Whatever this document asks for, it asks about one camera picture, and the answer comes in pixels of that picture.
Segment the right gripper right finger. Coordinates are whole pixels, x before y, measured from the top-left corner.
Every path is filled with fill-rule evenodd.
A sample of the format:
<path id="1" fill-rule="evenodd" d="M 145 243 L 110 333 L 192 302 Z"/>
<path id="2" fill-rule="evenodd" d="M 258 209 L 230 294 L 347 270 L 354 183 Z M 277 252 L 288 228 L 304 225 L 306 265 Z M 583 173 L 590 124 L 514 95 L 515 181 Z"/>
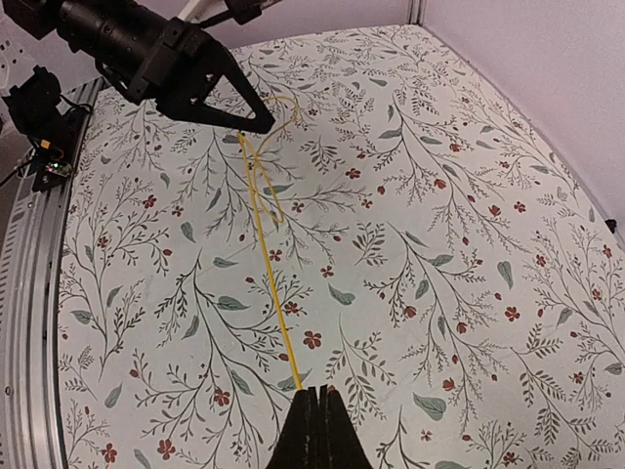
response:
<path id="1" fill-rule="evenodd" d="M 320 388 L 317 428 L 317 468 L 371 468 L 343 399 L 334 388 Z"/>

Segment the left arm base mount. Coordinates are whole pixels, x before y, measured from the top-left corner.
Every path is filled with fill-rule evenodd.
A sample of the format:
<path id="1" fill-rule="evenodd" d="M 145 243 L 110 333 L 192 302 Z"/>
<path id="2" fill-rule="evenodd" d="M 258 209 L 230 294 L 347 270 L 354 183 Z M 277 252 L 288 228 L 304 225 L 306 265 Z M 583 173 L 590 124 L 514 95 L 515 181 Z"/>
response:
<path id="1" fill-rule="evenodd" d="M 3 102 L 34 150 L 27 170 L 34 176 L 32 190 L 45 192 L 62 185 L 73 173 L 81 132 L 93 107 L 66 98 L 56 75 L 39 65 L 23 84 L 10 89 Z"/>

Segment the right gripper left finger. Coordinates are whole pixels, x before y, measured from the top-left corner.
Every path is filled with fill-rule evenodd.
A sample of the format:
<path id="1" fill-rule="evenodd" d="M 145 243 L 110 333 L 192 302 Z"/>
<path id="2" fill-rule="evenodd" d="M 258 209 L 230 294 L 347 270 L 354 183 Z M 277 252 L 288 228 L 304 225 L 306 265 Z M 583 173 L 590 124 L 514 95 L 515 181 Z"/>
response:
<path id="1" fill-rule="evenodd" d="M 318 400 L 315 387 L 297 391 L 267 469 L 318 466 Z"/>

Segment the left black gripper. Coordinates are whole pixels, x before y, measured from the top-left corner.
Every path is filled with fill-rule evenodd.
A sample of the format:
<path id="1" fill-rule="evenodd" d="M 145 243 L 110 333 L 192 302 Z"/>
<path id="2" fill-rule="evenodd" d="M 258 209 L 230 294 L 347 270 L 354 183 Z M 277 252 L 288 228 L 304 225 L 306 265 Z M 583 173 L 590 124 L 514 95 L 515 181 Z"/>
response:
<path id="1" fill-rule="evenodd" d="M 104 77 L 127 101 L 153 100 L 157 111 L 172 120 L 253 133 L 268 133 L 275 123 L 230 51 L 206 31 L 181 20 L 168 21 L 130 71 L 110 64 Z M 250 107 L 251 117 L 205 103 L 222 78 Z"/>

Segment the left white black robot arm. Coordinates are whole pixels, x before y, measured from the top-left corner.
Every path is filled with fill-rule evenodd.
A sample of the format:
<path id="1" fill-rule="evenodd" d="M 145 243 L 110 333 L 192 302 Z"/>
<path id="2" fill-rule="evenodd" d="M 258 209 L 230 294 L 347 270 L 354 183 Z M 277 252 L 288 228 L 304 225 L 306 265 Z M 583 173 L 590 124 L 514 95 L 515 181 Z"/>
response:
<path id="1" fill-rule="evenodd" d="M 246 24 L 268 1 L 228 1 L 199 22 L 165 19 L 135 1 L 5 1 L 5 12 L 36 39 L 56 32 L 72 52 L 95 61 L 98 72 L 129 102 L 153 100 L 172 120 L 266 134 L 275 120 L 230 51 L 207 29 L 227 20 Z M 251 108 L 249 117 L 206 105 L 225 78 Z"/>

